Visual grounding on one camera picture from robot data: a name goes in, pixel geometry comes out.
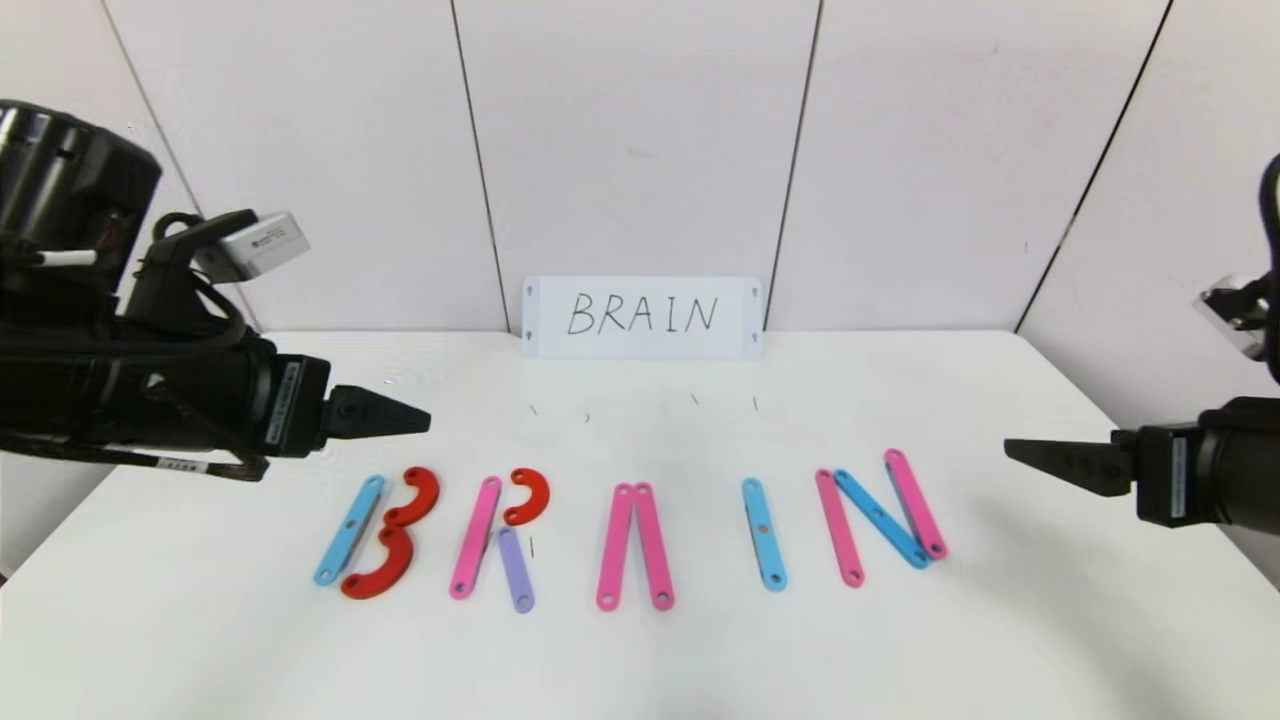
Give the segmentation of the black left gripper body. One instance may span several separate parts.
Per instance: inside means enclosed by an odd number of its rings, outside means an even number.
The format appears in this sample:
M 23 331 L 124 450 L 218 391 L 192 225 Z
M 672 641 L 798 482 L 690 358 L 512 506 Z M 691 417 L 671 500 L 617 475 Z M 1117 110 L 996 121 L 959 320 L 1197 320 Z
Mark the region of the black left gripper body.
M 164 446 L 192 451 L 239 450 L 303 457 L 320 438 L 332 365 L 246 345 L 179 363 L 164 372 L 168 395 L 191 410 L 164 424 Z

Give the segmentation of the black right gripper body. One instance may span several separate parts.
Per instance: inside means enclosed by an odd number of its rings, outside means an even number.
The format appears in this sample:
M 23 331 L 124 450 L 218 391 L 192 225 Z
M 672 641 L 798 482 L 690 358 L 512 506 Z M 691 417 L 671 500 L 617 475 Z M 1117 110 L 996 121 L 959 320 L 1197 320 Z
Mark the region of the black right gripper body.
M 1167 528 L 1217 524 L 1279 534 L 1279 401 L 1236 397 L 1193 423 L 1142 427 L 1139 519 Z

